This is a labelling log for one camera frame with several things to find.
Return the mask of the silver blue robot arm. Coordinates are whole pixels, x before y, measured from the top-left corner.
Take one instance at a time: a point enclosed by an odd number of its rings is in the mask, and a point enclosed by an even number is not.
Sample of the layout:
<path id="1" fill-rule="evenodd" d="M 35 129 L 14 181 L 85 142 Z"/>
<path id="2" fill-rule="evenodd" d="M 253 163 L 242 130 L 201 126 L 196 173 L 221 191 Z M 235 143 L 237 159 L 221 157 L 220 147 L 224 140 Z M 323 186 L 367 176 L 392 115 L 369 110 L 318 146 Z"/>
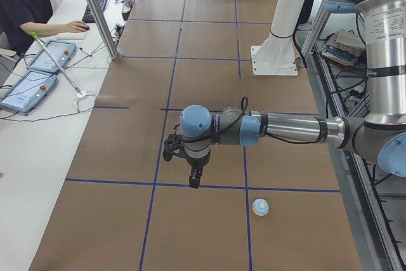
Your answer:
<path id="1" fill-rule="evenodd" d="M 405 176 L 405 0 L 326 0 L 353 4 L 365 18 L 370 111 L 364 118 L 291 116 L 230 107 L 212 115 L 191 105 L 180 115 L 176 144 L 200 185 L 211 146 L 257 144 L 269 136 L 294 144 L 326 143 L 354 152 L 383 171 Z"/>

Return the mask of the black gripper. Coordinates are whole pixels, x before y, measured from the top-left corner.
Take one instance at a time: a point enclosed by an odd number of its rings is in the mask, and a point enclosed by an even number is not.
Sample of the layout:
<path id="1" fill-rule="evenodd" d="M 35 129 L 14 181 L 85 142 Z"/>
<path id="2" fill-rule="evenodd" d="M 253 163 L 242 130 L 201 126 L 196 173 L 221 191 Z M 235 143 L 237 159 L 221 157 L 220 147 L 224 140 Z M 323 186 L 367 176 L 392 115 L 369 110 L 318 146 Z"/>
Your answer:
<path id="1" fill-rule="evenodd" d="M 200 186 L 200 176 L 203 172 L 203 166 L 201 164 L 194 164 L 191 166 L 191 172 L 189 176 L 189 187 L 198 189 Z"/>

